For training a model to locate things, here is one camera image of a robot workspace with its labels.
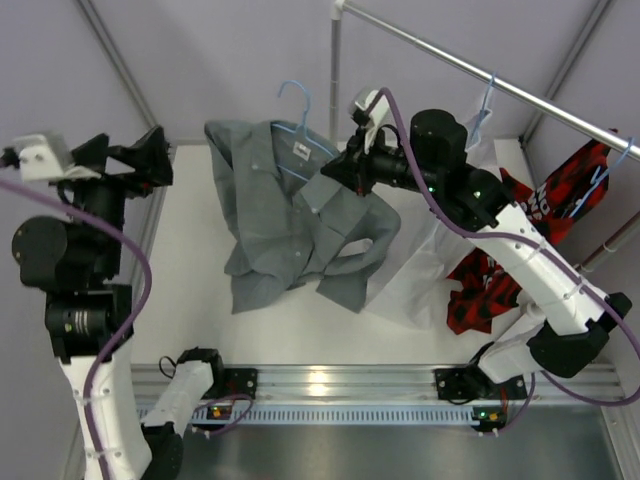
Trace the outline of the light blue hanger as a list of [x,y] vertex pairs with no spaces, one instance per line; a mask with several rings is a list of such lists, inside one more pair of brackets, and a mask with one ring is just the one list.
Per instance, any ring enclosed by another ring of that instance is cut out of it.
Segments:
[[287,90],[298,90],[303,106],[297,121],[272,120],[273,154],[276,169],[292,181],[305,184],[338,154],[338,149],[309,128],[308,116],[312,107],[310,91],[297,80],[284,80],[278,89],[281,98]]

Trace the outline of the grey button shirt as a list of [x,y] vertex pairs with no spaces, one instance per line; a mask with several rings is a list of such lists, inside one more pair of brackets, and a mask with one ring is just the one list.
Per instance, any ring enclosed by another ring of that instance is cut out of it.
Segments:
[[271,120],[204,125],[221,211],[236,241],[224,268],[232,311],[268,307],[315,280],[317,293],[359,312],[401,218],[378,195],[360,197],[321,174],[337,149],[315,132],[306,147],[293,127]]

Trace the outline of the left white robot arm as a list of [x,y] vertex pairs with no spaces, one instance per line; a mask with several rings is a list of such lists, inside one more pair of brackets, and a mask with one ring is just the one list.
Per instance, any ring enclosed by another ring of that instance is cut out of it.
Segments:
[[62,136],[42,132],[15,138],[1,153],[2,166],[21,176],[13,192],[44,202],[31,182],[57,191],[47,200],[56,215],[26,220],[11,249],[21,283],[46,296],[44,324],[76,402],[88,479],[176,478],[200,400],[218,397],[226,386],[219,352],[195,347],[178,358],[154,408],[137,412],[133,324],[147,295],[115,277],[124,250],[143,270],[150,267],[123,232],[125,204],[172,184],[169,154],[160,126],[130,146],[114,145],[102,133],[69,148]]

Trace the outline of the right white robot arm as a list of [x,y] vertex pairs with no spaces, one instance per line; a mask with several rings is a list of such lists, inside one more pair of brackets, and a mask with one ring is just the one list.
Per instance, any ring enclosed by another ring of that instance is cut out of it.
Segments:
[[534,324],[482,347],[445,383],[463,400],[487,398],[529,374],[572,378],[596,359],[631,309],[622,292],[605,293],[563,259],[527,218],[503,183],[467,163],[468,131],[444,110],[416,113],[396,124],[386,146],[371,114],[355,110],[355,134],[322,169],[360,196],[377,183],[418,191],[453,232],[495,260],[532,300]]

